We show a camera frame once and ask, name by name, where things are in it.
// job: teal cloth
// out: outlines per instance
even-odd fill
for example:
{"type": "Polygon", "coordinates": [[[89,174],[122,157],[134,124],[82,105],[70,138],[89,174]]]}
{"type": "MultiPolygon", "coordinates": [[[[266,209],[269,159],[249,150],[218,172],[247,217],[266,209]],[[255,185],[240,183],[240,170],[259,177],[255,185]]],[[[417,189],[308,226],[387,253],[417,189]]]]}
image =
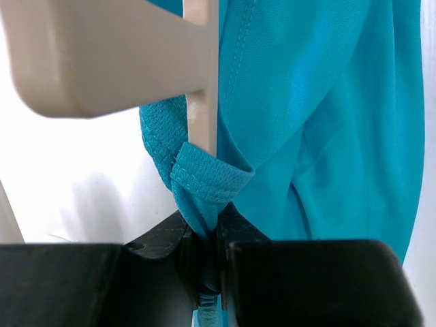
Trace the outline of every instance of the teal cloth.
{"type": "Polygon", "coordinates": [[[213,228],[229,201],[272,239],[376,238],[404,260],[424,158],[420,1],[221,0],[217,158],[186,142],[183,96],[140,118],[204,243],[201,327],[225,324],[213,228]]]}

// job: beige plastic hanger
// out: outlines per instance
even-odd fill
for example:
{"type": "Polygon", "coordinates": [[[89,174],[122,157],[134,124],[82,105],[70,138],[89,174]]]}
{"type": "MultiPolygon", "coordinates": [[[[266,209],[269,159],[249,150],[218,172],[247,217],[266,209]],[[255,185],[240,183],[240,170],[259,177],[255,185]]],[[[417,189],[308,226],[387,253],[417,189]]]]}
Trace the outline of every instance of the beige plastic hanger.
{"type": "Polygon", "coordinates": [[[5,189],[0,181],[0,243],[24,243],[5,189]]]}
{"type": "Polygon", "coordinates": [[[215,155],[218,0],[183,9],[184,19],[146,0],[0,0],[16,90],[55,117],[187,94],[189,141],[215,155]]]}

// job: white background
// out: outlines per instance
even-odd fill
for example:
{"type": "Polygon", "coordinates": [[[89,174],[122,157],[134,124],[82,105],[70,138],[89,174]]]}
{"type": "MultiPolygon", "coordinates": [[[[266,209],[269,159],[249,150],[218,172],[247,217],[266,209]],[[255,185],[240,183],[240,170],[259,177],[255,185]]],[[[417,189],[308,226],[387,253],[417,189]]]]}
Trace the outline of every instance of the white background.
{"type": "MultiPolygon", "coordinates": [[[[436,326],[436,0],[422,0],[426,157],[405,270],[436,326]]],[[[28,242],[127,242],[176,210],[142,145],[138,109],[90,121],[34,114],[12,86],[0,30],[0,180],[28,242]]]]}

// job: garment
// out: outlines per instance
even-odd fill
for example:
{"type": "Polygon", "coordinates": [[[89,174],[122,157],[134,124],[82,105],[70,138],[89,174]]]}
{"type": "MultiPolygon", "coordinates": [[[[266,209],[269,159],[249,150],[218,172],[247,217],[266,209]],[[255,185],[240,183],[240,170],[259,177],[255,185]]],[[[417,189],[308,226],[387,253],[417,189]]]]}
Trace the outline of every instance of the garment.
{"type": "MultiPolygon", "coordinates": [[[[154,2],[181,15],[180,1],[154,2]]],[[[183,96],[142,106],[140,118],[205,248],[234,201],[272,239],[376,238],[403,260],[423,108],[419,0],[221,0],[217,159],[186,142],[183,96]]],[[[204,267],[218,292],[213,263],[204,267]]],[[[219,319],[208,301],[203,327],[219,319]]]]}

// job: teal shirt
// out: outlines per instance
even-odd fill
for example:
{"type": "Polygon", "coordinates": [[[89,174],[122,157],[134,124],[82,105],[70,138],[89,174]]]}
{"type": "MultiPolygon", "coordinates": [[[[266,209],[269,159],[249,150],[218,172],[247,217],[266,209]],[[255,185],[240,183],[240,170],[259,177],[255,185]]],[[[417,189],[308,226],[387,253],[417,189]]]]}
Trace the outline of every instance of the teal shirt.
{"type": "Polygon", "coordinates": [[[272,239],[376,238],[404,260],[424,158],[419,0],[221,0],[217,159],[186,143],[185,106],[141,107],[142,136],[205,244],[234,201],[272,239]]]}

